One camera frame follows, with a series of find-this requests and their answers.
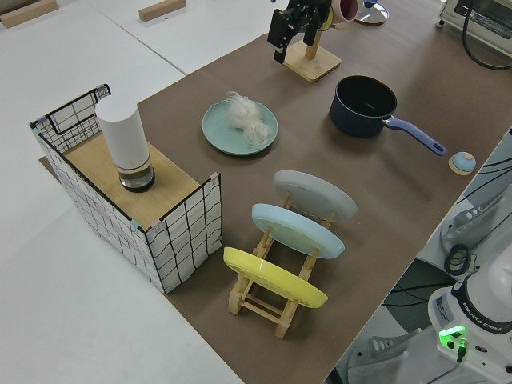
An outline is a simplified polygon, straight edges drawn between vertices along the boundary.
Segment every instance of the wooden block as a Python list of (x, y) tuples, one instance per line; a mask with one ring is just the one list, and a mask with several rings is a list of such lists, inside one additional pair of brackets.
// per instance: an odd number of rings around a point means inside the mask
[(58, 9), (58, 4), (55, 0), (40, 0), (34, 4), (24, 6), (19, 10), (13, 10), (3, 14), (0, 16), (0, 20), (2, 20), (4, 26), (11, 28), (12, 26), (28, 22), (33, 18), (37, 18), (56, 9)]
[(138, 16), (144, 22), (148, 22), (149, 20), (168, 14), (173, 10), (179, 10), (184, 6), (186, 6), (186, 0), (165, 0), (163, 2), (157, 2), (152, 6), (142, 8), (138, 11)]
[(285, 66), (308, 82), (316, 82), (342, 63), (340, 58), (321, 46), (318, 47), (314, 58), (308, 59), (306, 58), (307, 47), (304, 42), (296, 42), (290, 46), (286, 51)]
[(199, 187), (185, 171), (148, 145), (155, 180), (148, 191), (141, 193), (129, 192), (121, 185), (101, 132), (65, 153), (73, 165), (144, 230)]

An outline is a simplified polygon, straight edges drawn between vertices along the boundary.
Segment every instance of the white cylinder container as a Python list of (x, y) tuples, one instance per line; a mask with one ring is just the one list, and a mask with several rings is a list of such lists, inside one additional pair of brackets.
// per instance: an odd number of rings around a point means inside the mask
[(137, 103), (120, 95), (106, 96), (96, 104), (96, 117), (121, 184), (133, 192), (150, 188), (154, 170)]

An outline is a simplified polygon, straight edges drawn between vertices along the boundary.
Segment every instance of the teal plate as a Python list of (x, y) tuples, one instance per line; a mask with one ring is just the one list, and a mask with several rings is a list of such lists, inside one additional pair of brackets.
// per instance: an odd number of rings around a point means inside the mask
[(269, 141), (261, 146), (252, 146), (246, 140), (243, 131), (231, 126), (228, 119), (228, 101), (213, 104), (202, 118), (202, 132), (206, 140), (218, 150), (237, 156), (256, 154), (267, 148), (278, 136), (278, 121), (274, 114), (263, 104), (256, 102), (262, 112), (262, 121), (270, 129)]

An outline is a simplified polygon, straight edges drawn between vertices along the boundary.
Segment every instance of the tabletop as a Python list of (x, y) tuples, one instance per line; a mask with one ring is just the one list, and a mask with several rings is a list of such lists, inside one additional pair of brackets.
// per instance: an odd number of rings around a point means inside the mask
[[(280, 203), (272, 186), (277, 170), (324, 178), (358, 204), (350, 222), (333, 228), (345, 253), (318, 262), (310, 278), (329, 301), (298, 311), (285, 341), (256, 315), (228, 313), (236, 276), (221, 251), (167, 295), (245, 382), (323, 380), (469, 181), (450, 170), (448, 157), (402, 132), (384, 130), (368, 139), (341, 133), (328, 116), (341, 78), (364, 74), (387, 84), (398, 98), (396, 116), (416, 123), (451, 154), (467, 150), (485, 159), (510, 126), (510, 74), (477, 66), (455, 32), (434, 26), (442, 4), (386, 6), (392, 18), (382, 26), (352, 23), (322, 35), (320, 45), (342, 65), (316, 83), (274, 62), (262, 36), (139, 104), (146, 137), (160, 151), (197, 179), (221, 172), (225, 246), (252, 250), (257, 244), (250, 209)], [(231, 90), (276, 115), (278, 139), (268, 150), (236, 158), (203, 137), (202, 116)], [(298, 258), (289, 253), (277, 247), (270, 260), (296, 269)]]

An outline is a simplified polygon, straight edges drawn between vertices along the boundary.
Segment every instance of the saucepan handle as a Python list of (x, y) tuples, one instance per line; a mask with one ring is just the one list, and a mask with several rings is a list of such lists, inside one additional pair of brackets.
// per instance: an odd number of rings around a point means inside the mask
[(404, 130), (413, 138), (418, 140), (421, 144), (426, 146), (429, 150), (434, 152), (436, 155), (445, 156), (446, 154), (448, 154), (448, 150), (444, 146), (436, 142), (432, 137), (430, 137), (428, 134), (417, 128), (411, 122), (400, 120), (399, 118), (394, 118), (393, 116), (383, 121), (384, 124), (386, 124), (386, 126), (388, 128), (391, 128), (392, 130)]

